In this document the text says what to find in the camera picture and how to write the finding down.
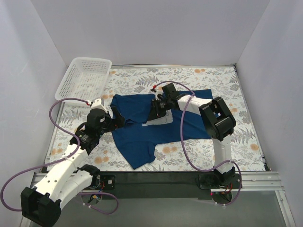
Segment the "blue printed t-shirt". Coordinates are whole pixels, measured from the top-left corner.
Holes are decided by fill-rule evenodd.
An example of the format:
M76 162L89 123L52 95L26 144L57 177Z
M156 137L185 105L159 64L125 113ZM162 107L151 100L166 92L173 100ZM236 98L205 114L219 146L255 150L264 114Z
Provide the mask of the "blue printed t-shirt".
M132 169L137 169L155 160L158 144L179 142L181 139L209 139L202 118L195 113L172 110L173 121L160 125L145 125L151 110L153 94L115 95L115 106L125 119L123 128L112 132L115 145Z

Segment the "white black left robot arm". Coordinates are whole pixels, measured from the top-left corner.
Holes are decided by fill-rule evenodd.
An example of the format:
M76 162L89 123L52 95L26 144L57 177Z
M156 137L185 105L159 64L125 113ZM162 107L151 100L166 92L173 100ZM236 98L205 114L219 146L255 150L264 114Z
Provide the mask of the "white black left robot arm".
M21 192L21 212L29 220L52 227L59 219L62 209L83 189L100 186L100 170L91 165L80 167L91 151L99 144L104 133L122 128L124 117L115 106L113 115L105 108L92 107L86 122L76 130L75 136L63 155L63 161L53 168L34 187Z

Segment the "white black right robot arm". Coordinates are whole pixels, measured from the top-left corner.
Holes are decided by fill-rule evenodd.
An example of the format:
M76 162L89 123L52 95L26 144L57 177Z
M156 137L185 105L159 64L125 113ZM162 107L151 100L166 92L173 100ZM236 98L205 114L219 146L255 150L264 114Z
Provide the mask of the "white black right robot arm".
M221 97L202 99L194 92L189 95L180 93L173 81L162 88L162 93L153 86L151 91L155 98L151 101L151 110L148 121L165 116L171 109L182 111L181 120L185 113L190 112L201 116L206 133L211 137L214 146L215 164L211 169L203 170L196 166L195 170L201 173L200 184L204 187L218 187L231 189L236 177L235 164L232 162L231 138L236 126L235 118Z

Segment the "floral patterned tablecloth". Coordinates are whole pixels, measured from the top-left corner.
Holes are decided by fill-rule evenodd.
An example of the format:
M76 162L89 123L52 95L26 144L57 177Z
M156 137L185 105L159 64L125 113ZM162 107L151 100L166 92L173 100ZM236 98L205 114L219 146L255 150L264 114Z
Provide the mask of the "floral patterned tablecloth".
M213 97L222 97L236 120L231 139L232 160L241 171L265 171L265 160L257 134L242 94L236 70L231 67L191 67L191 68L114 68L112 67L107 85L102 93L107 109L115 94L148 94L153 85L162 81L176 81L191 90L211 89ZM76 104L62 103L57 123L64 129L75 132L86 120L89 109ZM67 148L70 136L55 129L45 162L60 159ZM185 140L190 161L200 169L210 169L214 165L214 148L211 140ZM155 148L155 160L136 171L194 171L185 158L181 142L159 144ZM117 150L113 137L106 133L99 146L81 165L90 164L101 171L133 171Z

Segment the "white plastic basket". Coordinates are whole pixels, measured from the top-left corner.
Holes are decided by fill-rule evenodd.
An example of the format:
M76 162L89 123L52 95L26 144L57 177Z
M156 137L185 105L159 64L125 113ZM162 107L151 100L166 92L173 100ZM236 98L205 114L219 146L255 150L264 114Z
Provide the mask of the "white plastic basket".
M55 99L66 99L67 103L85 105L81 100L93 101L102 96L108 81L112 61L101 58L77 57L70 63Z

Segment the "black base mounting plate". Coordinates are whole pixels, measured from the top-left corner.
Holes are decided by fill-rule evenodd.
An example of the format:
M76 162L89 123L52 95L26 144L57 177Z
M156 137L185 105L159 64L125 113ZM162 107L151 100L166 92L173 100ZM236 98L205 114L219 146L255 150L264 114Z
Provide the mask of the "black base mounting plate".
M102 172L93 177L87 191L101 191L119 199L198 198L212 199L241 188L239 174L220 177L213 172Z

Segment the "aluminium frame rail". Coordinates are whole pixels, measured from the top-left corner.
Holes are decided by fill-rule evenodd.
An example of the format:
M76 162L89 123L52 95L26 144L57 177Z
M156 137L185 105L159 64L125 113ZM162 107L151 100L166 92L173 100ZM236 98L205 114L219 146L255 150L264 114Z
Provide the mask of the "aluminium frame rail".
M47 170L43 170L41 173L35 174L31 186L29 188L34 187L40 180L44 178L46 174L48 174L48 172L49 171ZM242 192L260 192L262 195L274 195L276 197L275 204L277 208L280 209L282 207L286 199L284 195L284 188L282 186L280 176L277 172L270 172L270 171L237 172L236 171L236 174L239 174L240 176L240 184L242 185L242 187L236 190L232 190L232 192L229 194L231 197L230 200L228 200L225 197L225 194L223 192L220 193L213 192L212 199L210 200L201 200L201 199L198 200L205 204L227 206L234 204L238 200ZM101 191L91 192L91 191L87 191L86 189L83 189L80 193L89 196L105 195L109 199L118 199L115 195L111 193L101 192ZM29 226L31 222L33 221L22 216L21 225L23 227Z

